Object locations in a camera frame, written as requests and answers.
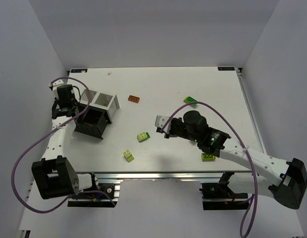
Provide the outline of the pale yellow on green lego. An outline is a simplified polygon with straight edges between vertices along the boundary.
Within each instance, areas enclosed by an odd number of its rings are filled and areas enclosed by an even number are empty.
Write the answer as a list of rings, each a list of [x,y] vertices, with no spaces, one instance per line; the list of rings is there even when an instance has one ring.
[[[147,139],[150,138],[150,135],[148,132],[142,132],[140,134],[137,135],[137,140],[138,142],[142,142],[142,141],[145,141]]]

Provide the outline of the brown lego brick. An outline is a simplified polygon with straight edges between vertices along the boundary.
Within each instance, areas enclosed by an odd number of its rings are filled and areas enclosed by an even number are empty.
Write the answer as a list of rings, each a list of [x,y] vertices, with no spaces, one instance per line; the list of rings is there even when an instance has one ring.
[[[136,96],[133,96],[133,95],[130,95],[130,96],[128,97],[128,100],[129,100],[130,102],[139,103],[140,98],[139,98],[139,97],[136,97]]]

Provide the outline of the pale yellow stepped lego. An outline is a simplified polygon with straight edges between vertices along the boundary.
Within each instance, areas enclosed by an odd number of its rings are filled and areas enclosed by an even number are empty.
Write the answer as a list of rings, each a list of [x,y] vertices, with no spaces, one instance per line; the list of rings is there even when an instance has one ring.
[[[129,163],[134,160],[134,156],[129,150],[124,151],[123,155]]]

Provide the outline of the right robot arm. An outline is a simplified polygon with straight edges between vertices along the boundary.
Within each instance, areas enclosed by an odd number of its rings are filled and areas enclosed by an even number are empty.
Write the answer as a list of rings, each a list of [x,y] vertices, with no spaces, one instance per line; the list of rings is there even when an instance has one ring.
[[[246,148],[229,134],[210,127],[198,111],[189,111],[182,119],[157,116],[155,126],[165,138],[179,137],[193,141],[206,155],[250,170],[250,173],[226,171],[218,182],[203,183],[203,199],[236,201],[257,192],[287,208],[299,209],[307,189],[307,171],[301,160],[293,158],[287,161]]]

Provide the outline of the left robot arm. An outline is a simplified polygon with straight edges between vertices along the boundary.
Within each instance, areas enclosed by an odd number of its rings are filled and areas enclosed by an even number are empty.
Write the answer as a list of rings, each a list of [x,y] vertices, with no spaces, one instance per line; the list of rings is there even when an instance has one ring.
[[[47,148],[40,161],[32,164],[32,174],[43,199],[78,194],[82,190],[99,190],[93,173],[77,174],[67,155],[79,114],[78,101],[71,84],[52,83],[55,101],[52,106],[52,129]]]

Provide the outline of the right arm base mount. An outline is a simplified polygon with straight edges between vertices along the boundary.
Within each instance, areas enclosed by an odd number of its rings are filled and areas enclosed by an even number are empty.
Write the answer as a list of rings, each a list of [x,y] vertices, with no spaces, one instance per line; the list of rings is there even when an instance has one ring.
[[[202,193],[204,211],[246,210],[250,198],[247,193],[234,193],[228,188],[229,179],[234,172],[224,172],[218,182],[204,182],[199,191]]]

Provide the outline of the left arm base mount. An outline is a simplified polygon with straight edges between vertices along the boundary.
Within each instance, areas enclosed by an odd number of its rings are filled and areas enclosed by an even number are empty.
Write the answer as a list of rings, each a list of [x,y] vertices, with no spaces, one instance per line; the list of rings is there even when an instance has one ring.
[[[120,195],[121,180],[100,178],[91,173],[92,186],[79,189],[79,194],[68,199],[68,207],[114,208]]]

